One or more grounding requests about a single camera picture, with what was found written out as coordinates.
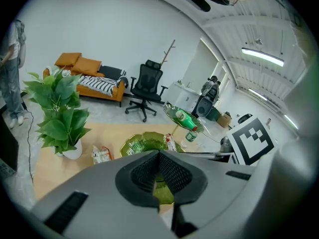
ceiling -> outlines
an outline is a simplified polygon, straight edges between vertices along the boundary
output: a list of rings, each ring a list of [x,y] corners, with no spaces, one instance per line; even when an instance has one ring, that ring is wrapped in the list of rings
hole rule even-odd
[[[285,114],[283,102],[292,90],[305,66],[291,30],[290,15],[274,0],[239,1],[224,6],[206,0],[210,12],[193,7],[186,0],[164,0],[182,11],[212,39],[224,60],[224,68],[231,72],[236,87],[278,115]],[[262,50],[284,60],[283,67],[266,60],[245,55],[241,48]],[[251,88],[268,101],[251,94]]]

wooden table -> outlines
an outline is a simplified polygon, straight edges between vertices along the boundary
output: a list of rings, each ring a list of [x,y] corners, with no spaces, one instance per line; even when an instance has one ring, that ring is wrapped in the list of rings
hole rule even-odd
[[[146,131],[172,133],[176,125],[86,123],[85,127],[92,130],[81,138],[83,153],[78,159],[71,160],[56,156],[51,147],[41,149],[34,174],[34,190],[37,199],[42,198],[81,170],[93,165],[92,145],[99,149],[106,146],[114,158],[120,158],[121,147],[132,135]],[[178,127],[174,132],[174,140],[180,143],[187,132],[188,130]],[[196,151],[197,145],[193,142],[184,149]]]

green bottle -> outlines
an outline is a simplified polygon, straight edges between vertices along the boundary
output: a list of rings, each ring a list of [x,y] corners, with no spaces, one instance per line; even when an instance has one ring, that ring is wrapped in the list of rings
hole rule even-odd
[[[197,130],[197,126],[195,125],[195,123],[191,120],[191,117],[184,112],[183,110],[178,110],[175,113],[178,122],[185,128],[191,130],[191,131],[196,131]]]

white cabinet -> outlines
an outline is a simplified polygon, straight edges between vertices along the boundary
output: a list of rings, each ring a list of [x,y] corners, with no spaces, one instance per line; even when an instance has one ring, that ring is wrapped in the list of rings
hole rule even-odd
[[[199,94],[194,90],[178,83],[173,83],[168,89],[166,102],[191,113],[195,108],[198,98]]]

backpack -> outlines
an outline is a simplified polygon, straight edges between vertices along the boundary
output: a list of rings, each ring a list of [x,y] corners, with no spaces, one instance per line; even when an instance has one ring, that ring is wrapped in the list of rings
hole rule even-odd
[[[25,40],[26,35],[24,33],[24,23],[21,20],[15,20],[15,27],[18,33],[18,40],[20,43],[19,53],[18,53],[18,67],[21,68],[24,65],[25,60]]]

